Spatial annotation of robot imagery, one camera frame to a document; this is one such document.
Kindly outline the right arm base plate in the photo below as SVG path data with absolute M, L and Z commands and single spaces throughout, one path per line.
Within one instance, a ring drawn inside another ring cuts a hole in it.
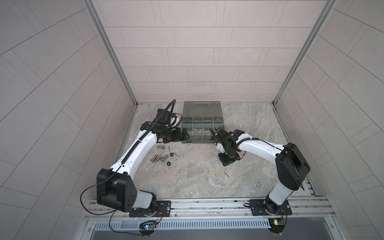
M 282 216 L 292 215 L 289 202 L 285 200 L 282 205 L 277 205 L 272 200 L 249 200 L 245 207 L 250 208 L 253 216 Z

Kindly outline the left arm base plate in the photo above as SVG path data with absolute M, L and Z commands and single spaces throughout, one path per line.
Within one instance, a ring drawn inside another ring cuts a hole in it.
M 171 211 L 171 201 L 157 201 L 151 203 L 147 209 L 136 208 L 129 212 L 130 218 L 154 218 L 154 217 L 169 217 Z

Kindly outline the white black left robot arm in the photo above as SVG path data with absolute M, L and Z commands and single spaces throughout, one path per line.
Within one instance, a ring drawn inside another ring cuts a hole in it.
M 138 211 L 152 215 L 157 210 L 154 193 L 138 191 L 133 180 L 141 162 L 158 140 L 164 144 L 182 142 L 189 138 L 186 129 L 179 127 L 183 116 L 158 109 L 153 121 L 146 121 L 130 148 L 109 169 L 97 174 L 97 203 L 124 213 Z

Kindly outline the silver spacer cluster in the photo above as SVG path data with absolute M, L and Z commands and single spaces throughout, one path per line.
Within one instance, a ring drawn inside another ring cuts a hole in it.
M 156 146 L 156 148 L 157 148 L 158 150 L 162 150 L 162 151 L 164 151 L 164 150 L 166 149 L 166 146 L 164 146 L 164 145 L 158 145 L 158 146 Z M 152 163 L 155 163 L 155 162 L 158 162 L 158 161 L 164 162 L 165 159 L 167 159 L 168 157 L 169 157 L 169 155 L 168 155 L 167 153 L 164 153 L 164 154 L 155 154 L 155 156 L 152 157 L 152 158 L 150 159 L 150 161 L 151 161 Z

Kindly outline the grey compartment organizer box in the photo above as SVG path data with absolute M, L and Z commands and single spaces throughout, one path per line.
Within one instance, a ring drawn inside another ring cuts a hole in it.
M 219 101 L 184 102 L 182 128 L 186 129 L 189 139 L 183 144 L 213 144 L 215 137 L 211 130 L 224 128 L 224 119 Z

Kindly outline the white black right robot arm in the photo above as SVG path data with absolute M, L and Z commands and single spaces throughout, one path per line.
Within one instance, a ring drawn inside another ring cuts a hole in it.
M 268 193 L 262 208 L 270 215 L 276 215 L 283 209 L 288 197 L 299 188 L 311 171 L 307 160 L 293 143 L 278 145 L 241 131 L 226 132 L 223 129 L 210 130 L 215 138 L 218 157 L 223 166 L 241 160 L 239 152 L 251 153 L 275 165 L 279 181 Z

